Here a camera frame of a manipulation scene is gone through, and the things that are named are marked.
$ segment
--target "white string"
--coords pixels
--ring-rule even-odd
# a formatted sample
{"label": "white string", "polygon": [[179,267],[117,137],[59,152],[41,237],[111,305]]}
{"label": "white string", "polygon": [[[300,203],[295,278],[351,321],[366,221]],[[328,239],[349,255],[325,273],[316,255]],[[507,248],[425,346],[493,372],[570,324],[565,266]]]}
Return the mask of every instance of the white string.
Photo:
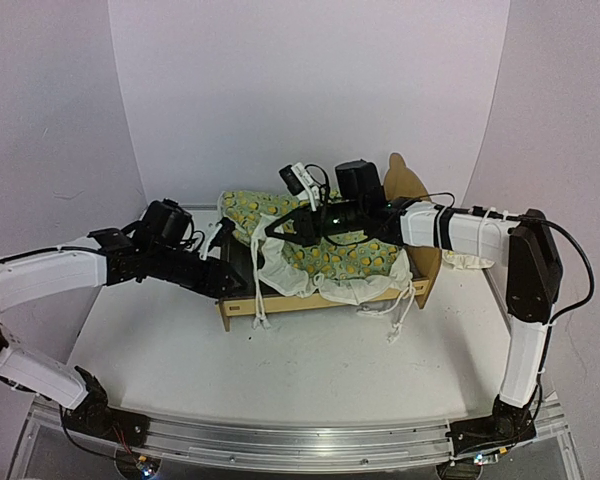
{"label": "white string", "polygon": [[368,315],[370,317],[380,317],[387,313],[393,312],[396,309],[396,307],[400,304],[400,300],[402,300],[404,296],[411,291],[411,285],[412,283],[411,281],[409,281],[409,285],[407,285],[407,288],[400,292],[400,294],[396,297],[395,301],[393,302],[393,305],[391,305],[389,308],[386,308],[384,310],[376,310],[371,308],[369,305],[360,305],[358,312],[362,315]]}
{"label": "white string", "polygon": [[402,331],[402,325],[404,324],[404,320],[407,318],[409,309],[411,308],[411,305],[413,304],[413,299],[416,296],[416,289],[413,286],[413,282],[411,280],[409,280],[409,285],[400,292],[400,295],[398,295],[395,302],[393,302],[393,305],[391,305],[389,308],[385,308],[385,309],[381,309],[381,310],[373,310],[368,305],[362,305],[358,309],[358,312],[361,313],[362,315],[368,315],[370,317],[379,317],[382,315],[386,315],[387,313],[391,313],[392,311],[394,311],[396,309],[396,307],[398,305],[400,305],[400,302],[402,301],[402,299],[404,299],[407,295],[409,296],[409,303],[407,304],[407,307],[404,309],[402,314],[400,314],[400,318],[398,319],[398,321],[393,323],[393,325],[391,326],[391,333],[387,337],[387,341],[389,343],[393,343],[400,336],[400,332]]}
{"label": "white string", "polygon": [[405,320],[405,318],[407,318],[407,314],[409,313],[409,310],[411,309],[411,305],[413,305],[413,299],[416,297],[416,289],[413,287],[413,284],[411,284],[411,288],[409,289],[409,294],[410,294],[410,296],[409,296],[409,303],[407,304],[407,308],[404,309],[404,312],[402,312],[402,315],[400,315],[400,318],[398,319],[398,321],[393,324],[393,331],[387,337],[387,342],[389,342],[390,344],[395,342],[398,339],[398,337],[400,336],[400,332],[402,331],[402,325],[404,324],[404,320]]}
{"label": "white string", "polygon": [[480,220],[480,225],[478,226],[478,258],[482,258],[482,229],[487,224],[489,214],[495,211],[496,209],[494,207],[490,207],[487,210],[487,213],[484,214],[484,217],[482,217],[482,220]]}
{"label": "white string", "polygon": [[260,275],[258,274],[258,239],[254,236],[251,237],[251,261],[253,262],[253,281],[256,285],[256,316],[253,319],[252,327],[255,330],[258,325],[262,325],[263,328],[267,329],[271,326],[267,319],[267,314],[264,309],[264,299],[262,298],[262,292],[260,291]]}

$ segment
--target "white backdrop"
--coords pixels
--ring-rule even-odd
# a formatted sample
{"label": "white backdrop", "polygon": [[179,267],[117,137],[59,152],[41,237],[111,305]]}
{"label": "white backdrop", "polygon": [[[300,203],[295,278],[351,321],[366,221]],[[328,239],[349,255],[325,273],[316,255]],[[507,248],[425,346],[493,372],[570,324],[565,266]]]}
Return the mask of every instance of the white backdrop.
{"label": "white backdrop", "polygon": [[282,191],[279,168],[401,152],[464,195],[509,2],[109,0],[148,199]]}
{"label": "white backdrop", "polygon": [[[600,478],[600,2],[513,4],[493,113],[467,205],[539,208],[587,252],[596,294],[553,330],[548,368],[586,478]],[[574,250],[555,235],[559,306],[584,297]],[[506,272],[495,271],[499,284]]]}

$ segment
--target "polka dot fabric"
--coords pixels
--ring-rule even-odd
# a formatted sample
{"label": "polka dot fabric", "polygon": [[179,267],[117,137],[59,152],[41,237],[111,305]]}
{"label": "polka dot fabric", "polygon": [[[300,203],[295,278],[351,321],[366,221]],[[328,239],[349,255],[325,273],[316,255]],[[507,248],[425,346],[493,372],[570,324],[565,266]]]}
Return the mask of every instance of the polka dot fabric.
{"label": "polka dot fabric", "polygon": [[[337,192],[332,192],[332,197],[337,199]],[[281,217],[304,204],[306,202],[298,202],[291,195],[245,191],[225,192],[220,199],[222,214],[242,227],[243,231],[234,230],[234,236],[247,246],[253,231],[260,223],[261,214]],[[285,224],[283,228],[286,232],[293,231],[290,224]],[[334,235],[332,240],[336,243],[350,244],[364,238],[362,232],[352,232]],[[349,247],[336,247],[323,239],[320,245],[314,247],[301,247],[286,242],[282,255],[287,263],[306,271],[311,277],[322,273],[326,278],[333,280],[351,280],[370,275],[389,275],[398,249],[394,245],[376,240]]]}

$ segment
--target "wooden bed frame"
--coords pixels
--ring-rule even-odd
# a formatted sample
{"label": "wooden bed frame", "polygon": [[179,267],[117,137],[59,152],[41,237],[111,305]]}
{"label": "wooden bed frame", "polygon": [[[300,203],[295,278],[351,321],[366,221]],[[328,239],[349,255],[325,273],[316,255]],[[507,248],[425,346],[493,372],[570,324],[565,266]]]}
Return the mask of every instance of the wooden bed frame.
{"label": "wooden bed frame", "polygon": [[[384,191],[387,199],[397,197],[426,197],[426,188],[418,176],[407,168],[404,159],[398,153],[389,157],[389,171],[384,179]],[[413,285],[416,289],[416,303],[424,308],[427,299],[440,271],[442,254],[438,248],[406,247],[409,260],[413,263],[418,276],[414,278]],[[223,248],[221,258],[230,259],[228,249]],[[341,303],[332,302],[323,298],[319,293],[310,297],[284,297],[271,289],[264,289],[268,293],[263,295],[264,306],[267,313],[290,312],[297,310],[311,310],[316,308],[337,307]],[[389,289],[373,301],[391,300],[399,295],[400,291]],[[216,303],[216,308],[222,317],[224,329],[228,332],[231,328],[231,318],[243,315],[255,315],[255,302],[253,296],[224,298]]]}

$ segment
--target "black cable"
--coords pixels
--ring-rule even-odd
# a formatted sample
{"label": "black cable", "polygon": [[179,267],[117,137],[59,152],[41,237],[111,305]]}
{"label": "black cable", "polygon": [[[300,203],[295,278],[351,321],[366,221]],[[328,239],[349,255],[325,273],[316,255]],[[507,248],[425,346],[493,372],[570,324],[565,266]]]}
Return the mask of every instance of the black cable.
{"label": "black cable", "polygon": [[207,236],[204,234],[204,232],[202,230],[196,230],[193,233],[199,233],[201,235],[199,242],[193,247],[193,250],[197,252],[198,250],[200,250],[200,247],[202,246],[204,241],[207,239]]}
{"label": "black cable", "polygon": [[452,192],[438,192],[438,193],[427,193],[425,195],[420,195],[418,197],[413,197],[413,200],[422,200],[425,199],[427,197],[439,197],[445,195],[447,197],[451,197],[451,205],[449,205],[447,208],[451,208],[456,204],[456,196],[452,193]]}
{"label": "black cable", "polygon": [[531,417],[531,423],[534,423],[538,418],[538,414],[540,413],[540,406],[542,405],[542,402],[544,402],[544,391],[542,389],[542,381],[540,377],[541,375],[538,375],[538,405],[536,405],[536,411],[533,412],[533,417]]}
{"label": "black cable", "polygon": [[193,219],[191,217],[189,217],[189,228],[190,228],[189,238],[187,238],[186,240],[180,240],[180,248],[183,248],[183,249],[189,248],[191,246],[191,242],[193,241],[193,235],[196,231],[193,227]]}
{"label": "black cable", "polygon": [[353,248],[356,248],[358,245],[360,245],[360,243],[365,243],[365,242],[368,242],[369,240],[371,240],[370,238],[368,238],[368,237],[367,237],[367,238],[365,238],[365,239],[362,239],[362,240],[361,240],[361,241],[359,241],[359,242],[352,242],[352,243],[338,243],[338,242],[336,242],[335,240],[332,240],[330,237],[328,237],[328,236],[326,236],[326,235],[325,235],[323,238],[324,238],[324,239],[325,239],[327,242],[329,242],[331,245],[333,245],[334,247],[353,247]]}
{"label": "black cable", "polygon": [[130,462],[128,460],[124,460],[124,459],[120,459],[120,458],[116,458],[112,455],[107,455],[106,453],[100,453],[100,452],[96,452],[94,450],[90,450],[86,447],[83,447],[82,445],[80,445],[79,443],[77,443],[72,437],[71,435],[69,435],[69,431],[67,430],[67,426],[64,423],[64,409],[62,408],[62,405],[58,406],[58,410],[60,412],[60,425],[62,427],[62,431],[64,432],[64,435],[67,437],[67,440],[69,440],[69,442],[76,448],[78,448],[79,450],[82,450],[83,452],[86,453],[90,453],[91,455],[95,455],[96,457],[101,457],[101,458],[106,458],[107,460],[112,460],[114,462],[121,462],[121,463],[127,463],[129,465],[133,465],[135,466],[135,462]]}
{"label": "black cable", "polygon": [[584,253],[584,249],[580,246],[576,239],[573,238],[573,236],[569,232],[567,232],[563,227],[561,227],[557,223],[552,222],[551,220],[547,220],[545,218],[527,217],[525,215],[520,215],[519,217],[517,217],[517,219],[523,220],[525,222],[540,223],[542,225],[546,225],[550,228],[553,228],[555,231],[560,233],[578,252],[578,255],[580,255],[580,258],[582,259],[582,263],[584,264],[584,268],[587,270],[587,277],[589,279],[589,292],[587,293],[587,295],[582,300],[578,300],[577,302],[574,302],[571,305],[568,305],[559,310],[551,317],[549,323],[554,323],[559,317],[561,317],[565,313],[568,313],[589,303],[593,298],[593,294],[596,288],[595,277],[593,274],[593,268],[591,267],[591,262],[589,261],[589,258],[587,258],[587,254]]}
{"label": "black cable", "polygon": [[103,257],[108,256],[105,252],[96,250],[95,248],[76,247],[76,246],[46,247],[46,248],[40,248],[38,250],[31,250],[29,252],[18,253],[16,255],[10,255],[8,257],[2,257],[2,258],[0,258],[0,265],[9,263],[9,262],[13,262],[15,260],[20,260],[22,258],[33,257],[35,255],[41,255],[43,253],[53,253],[53,252],[88,252],[88,253],[95,253],[96,255],[102,255]]}
{"label": "black cable", "polygon": [[322,172],[323,175],[323,184],[322,185],[326,185],[329,189],[331,189],[331,187],[329,186],[329,174],[324,170],[324,168],[322,168],[320,165],[316,165],[315,163],[309,163],[308,165],[305,165],[304,168],[317,168],[318,170],[320,170]]}
{"label": "black cable", "polygon": [[23,387],[22,385],[18,385],[13,380],[9,380],[3,376],[0,376],[0,381],[2,383],[4,383],[5,385],[9,386],[9,388],[13,388],[14,390],[17,390],[18,392],[36,393],[35,391],[31,390],[30,388]]}

